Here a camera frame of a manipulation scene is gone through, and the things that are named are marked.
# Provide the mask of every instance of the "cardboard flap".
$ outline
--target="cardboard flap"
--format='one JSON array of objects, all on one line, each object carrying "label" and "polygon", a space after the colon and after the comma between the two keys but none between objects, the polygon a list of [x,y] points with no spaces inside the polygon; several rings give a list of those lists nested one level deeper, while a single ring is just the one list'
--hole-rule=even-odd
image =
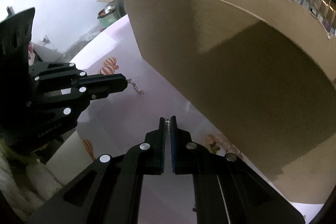
[{"label": "cardboard flap", "polygon": [[336,179],[336,90],[304,47],[223,0],[124,1],[142,57],[286,198],[324,203]]},{"label": "cardboard flap", "polygon": [[292,0],[226,0],[261,17],[295,41],[323,69],[336,78],[336,37],[328,37],[311,12]]}]

